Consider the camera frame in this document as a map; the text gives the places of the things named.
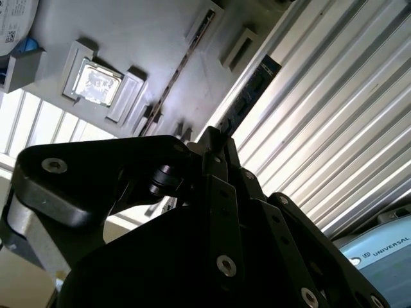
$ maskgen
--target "blue object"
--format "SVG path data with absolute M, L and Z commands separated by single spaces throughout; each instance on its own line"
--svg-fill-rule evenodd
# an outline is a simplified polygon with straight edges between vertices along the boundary
M 37 48 L 39 48 L 39 44 L 36 42 L 36 40 L 26 37 L 15 47 L 12 53 L 23 53 L 25 51 L 34 50 Z

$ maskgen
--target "qr code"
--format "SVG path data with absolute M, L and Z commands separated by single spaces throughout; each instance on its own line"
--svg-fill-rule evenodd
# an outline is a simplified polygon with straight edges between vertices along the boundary
M 6 43 L 14 42 L 15 38 L 15 31 L 9 31 L 6 33 Z

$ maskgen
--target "black metal bracket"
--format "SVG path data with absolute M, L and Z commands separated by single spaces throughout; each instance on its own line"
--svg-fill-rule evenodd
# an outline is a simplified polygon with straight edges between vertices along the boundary
M 163 196 L 177 199 L 174 209 L 102 242 L 109 214 Z M 10 223 L 16 206 L 26 225 Z M 188 146 L 159 136 L 24 150 L 0 236 L 64 281 L 59 307 L 128 307 L 142 298 L 183 304 L 190 296 L 207 304 L 259 306 L 276 298 L 280 307 L 324 308 L 370 308 L 375 296 L 389 307 L 292 200 L 264 195 L 240 166 L 234 141 L 215 128 Z M 162 296 L 158 283 L 166 286 Z

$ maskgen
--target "corrugated metal wall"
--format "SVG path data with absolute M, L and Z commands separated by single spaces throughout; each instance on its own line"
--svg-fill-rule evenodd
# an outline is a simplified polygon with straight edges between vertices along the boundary
M 296 1 L 271 53 L 283 69 L 234 135 L 264 191 L 326 235 L 411 191 L 410 5 Z

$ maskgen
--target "white wall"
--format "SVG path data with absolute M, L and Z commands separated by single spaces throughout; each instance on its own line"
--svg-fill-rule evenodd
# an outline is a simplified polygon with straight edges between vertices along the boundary
M 8 192 L 9 181 L 0 177 L 0 212 Z M 104 240 L 128 230 L 107 222 Z M 54 287 L 46 272 L 3 248 L 0 251 L 0 306 L 10 308 L 45 308 Z

